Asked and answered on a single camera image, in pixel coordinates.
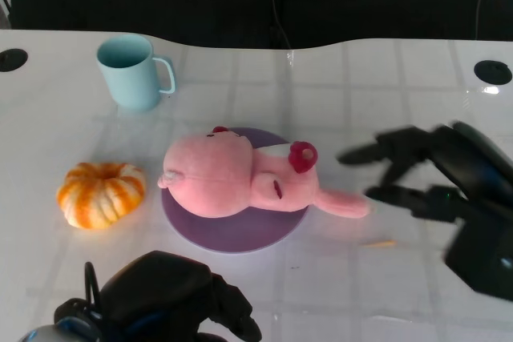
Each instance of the white table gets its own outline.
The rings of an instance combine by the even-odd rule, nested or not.
[[[264,128],[320,150],[323,184],[360,191],[381,167],[347,169],[334,154],[375,131],[461,119],[513,155],[513,84],[497,95],[473,73],[481,59],[513,66],[513,43],[361,40],[312,50],[221,50],[154,38],[170,56],[178,92],[145,115],[118,112],[95,63],[112,33],[0,31],[0,50],[30,54],[0,74],[0,329],[17,340],[83,297],[83,264],[100,285],[160,249],[208,264],[255,308],[264,341],[499,342],[513,340],[513,303],[472,292],[442,262],[455,227],[377,204],[365,219],[311,209],[286,240],[245,255],[200,249],[175,233],[156,178],[169,143],[214,126]],[[67,225],[55,191],[77,162],[144,168],[147,198],[107,231]],[[446,180],[431,166],[411,187]],[[396,247],[363,243],[395,239]],[[236,340],[214,324],[206,331]]]

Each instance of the small decorative pumpkin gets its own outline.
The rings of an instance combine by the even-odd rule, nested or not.
[[[133,211],[146,191],[144,174],[128,163],[79,163],[57,192],[71,226],[106,228]]]

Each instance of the round purple plate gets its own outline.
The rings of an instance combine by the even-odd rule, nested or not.
[[[268,131],[236,127],[232,131],[249,139],[253,148],[287,143]],[[213,251],[247,252],[270,246],[290,234],[305,216],[306,209],[279,212],[248,207],[226,218],[202,218],[181,207],[167,188],[162,204],[171,225],[186,239]]]

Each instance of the pink stuffed animal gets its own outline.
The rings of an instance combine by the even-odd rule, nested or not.
[[[358,195],[319,187],[317,150],[307,142],[253,149],[249,140],[216,127],[211,134],[173,143],[164,158],[159,187],[198,216],[220,218],[246,207],[297,211],[310,204],[331,214],[361,218],[367,202]]]

